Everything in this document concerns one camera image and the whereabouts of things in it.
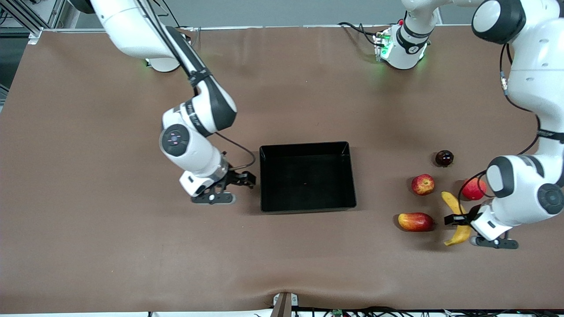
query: banana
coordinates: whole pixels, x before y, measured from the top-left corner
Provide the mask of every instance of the banana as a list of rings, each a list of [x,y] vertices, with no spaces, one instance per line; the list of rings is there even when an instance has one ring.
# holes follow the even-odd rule
[[[459,208],[458,199],[453,194],[449,192],[441,192],[440,196],[443,197],[444,202],[447,203],[448,207],[452,210],[453,213],[457,215],[466,213],[464,207],[460,206],[461,209]],[[472,233],[472,228],[470,228],[470,226],[456,226],[455,234],[452,236],[450,240],[445,241],[444,244],[446,246],[451,246],[451,245],[463,243],[466,240],[468,240],[468,238],[470,238],[471,233]]]

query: brown table surface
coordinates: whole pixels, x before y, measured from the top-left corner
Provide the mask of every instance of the brown table surface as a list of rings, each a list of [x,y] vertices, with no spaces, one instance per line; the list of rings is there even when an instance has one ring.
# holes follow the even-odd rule
[[[192,204],[157,142],[162,113],[191,97],[186,75],[105,34],[44,32],[0,115],[0,312],[250,310],[281,291],[317,307],[562,308],[564,217],[514,229],[511,251],[447,248],[452,229],[393,221],[441,223],[441,190],[533,138],[534,117],[501,93],[500,46],[441,27],[410,71],[338,28],[209,31],[195,47],[237,102],[226,136],[254,151],[350,142],[357,208],[263,215],[260,188],[233,186],[234,205]],[[453,166],[432,165],[441,149]],[[422,173],[436,193],[410,192]]]

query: red apple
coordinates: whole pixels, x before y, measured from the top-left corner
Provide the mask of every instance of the red apple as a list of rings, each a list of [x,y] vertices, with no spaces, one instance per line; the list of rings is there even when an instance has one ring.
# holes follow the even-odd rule
[[[462,189],[462,194],[469,200],[480,200],[484,197],[482,192],[486,192],[486,183],[483,180],[479,180],[478,178],[473,178],[464,188]]]
[[[435,189],[435,180],[429,174],[419,175],[411,181],[411,190],[419,196],[425,196]]]
[[[398,216],[399,225],[407,231],[432,231],[435,222],[426,213],[407,213]]]

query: black tray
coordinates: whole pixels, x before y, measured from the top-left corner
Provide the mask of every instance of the black tray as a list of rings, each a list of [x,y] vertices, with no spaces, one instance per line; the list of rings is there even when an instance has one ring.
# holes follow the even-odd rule
[[[261,210],[300,213],[356,206],[348,142],[261,146]]]

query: robotic arm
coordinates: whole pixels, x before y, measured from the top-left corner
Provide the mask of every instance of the robotic arm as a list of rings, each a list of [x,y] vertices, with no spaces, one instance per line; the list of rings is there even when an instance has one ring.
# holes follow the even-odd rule
[[[135,58],[179,63],[188,75],[197,94],[164,113],[160,148],[185,171],[180,184],[192,196],[192,201],[233,203],[234,195],[224,192],[228,184],[252,188],[255,176],[230,170],[224,154],[206,139],[230,127],[237,108],[186,37],[176,29],[162,25],[148,0],[69,2],[85,13],[95,12],[114,45],[123,53]]]
[[[410,69],[423,58],[427,40],[435,28],[437,9],[449,3],[460,7],[477,7],[484,0],[402,0],[406,8],[403,24],[393,25],[383,32],[376,43],[378,57],[399,69]]]
[[[540,121],[535,154],[491,161],[487,181],[495,198],[472,208],[467,218],[479,233],[475,245],[499,248],[507,243],[499,238],[507,230],[552,218],[564,207],[563,17],[557,0],[486,0],[474,14],[474,34],[514,48],[504,89]]]

